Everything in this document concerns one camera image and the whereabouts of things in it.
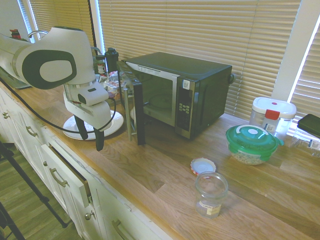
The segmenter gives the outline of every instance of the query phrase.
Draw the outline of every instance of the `white lid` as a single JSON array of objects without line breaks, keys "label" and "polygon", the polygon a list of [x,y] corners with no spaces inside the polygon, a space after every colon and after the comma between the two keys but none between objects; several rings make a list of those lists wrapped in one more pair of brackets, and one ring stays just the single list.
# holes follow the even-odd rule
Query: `white lid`
[{"label": "white lid", "polygon": [[253,101],[252,109],[261,114],[265,114],[267,110],[277,111],[280,113],[279,118],[284,119],[294,119],[297,113],[294,104],[268,97],[257,97]]},{"label": "white lid", "polygon": [[204,172],[216,171],[216,165],[214,164],[214,162],[203,157],[193,159],[190,166],[191,166],[192,172],[196,175],[199,175]]}]

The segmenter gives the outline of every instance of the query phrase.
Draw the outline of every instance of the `microwave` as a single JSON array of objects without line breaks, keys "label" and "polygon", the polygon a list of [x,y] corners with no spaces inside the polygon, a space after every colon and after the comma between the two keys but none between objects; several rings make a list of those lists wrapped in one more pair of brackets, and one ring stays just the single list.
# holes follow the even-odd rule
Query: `microwave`
[{"label": "microwave", "polygon": [[145,143],[145,115],[188,139],[201,133],[224,113],[235,79],[231,65],[164,52],[119,61],[117,70],[126,82],[121,99],[129,138],[137,135],[138,145]]}]

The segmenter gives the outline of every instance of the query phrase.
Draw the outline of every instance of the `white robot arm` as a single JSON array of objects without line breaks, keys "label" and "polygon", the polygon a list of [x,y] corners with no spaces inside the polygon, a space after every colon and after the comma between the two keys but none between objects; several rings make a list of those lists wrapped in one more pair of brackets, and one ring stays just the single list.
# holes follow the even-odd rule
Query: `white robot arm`
[{"label": "white robot arm", "polygon": [[66,109],[74,114],[82,139],[92,125],[97,150],[104,144],[104,130],[111,124],[108,92],[96,81],[91,46],[84,31],[53,27],[40,41],[29,42],[0,34],[0,67],[11,76],[38,89],[64,85]]}]

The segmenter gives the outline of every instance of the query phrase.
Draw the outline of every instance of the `microwave door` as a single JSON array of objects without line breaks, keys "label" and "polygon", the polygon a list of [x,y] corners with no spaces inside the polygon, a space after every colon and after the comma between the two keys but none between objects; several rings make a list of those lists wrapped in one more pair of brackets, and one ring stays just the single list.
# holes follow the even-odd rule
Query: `microwave door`
[{"label": "microwave door", "polygon": [[137,144],[143,145],[146,140],[142,84],[123,61],[117,62],[117,70],[119,86],[120,82],[125,82],[121,103],[125,109],[128,138],[132,141],[136,135]]}]

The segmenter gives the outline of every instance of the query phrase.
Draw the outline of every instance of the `kitchen counter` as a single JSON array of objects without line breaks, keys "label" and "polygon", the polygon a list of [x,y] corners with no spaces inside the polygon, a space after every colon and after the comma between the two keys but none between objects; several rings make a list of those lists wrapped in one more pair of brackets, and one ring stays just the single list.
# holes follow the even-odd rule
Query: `kitchen counter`
[{"label": "kitchen counter", "polygon": [[[58,126],[71,116],[62,86],[16,92]],[[231,157],[225,132],[247,123],[224,114],[188,140],[154,120],[145,126],[146,144],[141,146],[128,140],[124,123],[105,137],[99,152],[94,140],[71,139],[45,125],[174,240],[320,240],[320,159],[289,148],[288,136],[268,162],[241,164]],[[196,158],[212,160],[229,184],[227,199],[214,219],[200,216],[194,208],[196,176],[190,162]]]}]

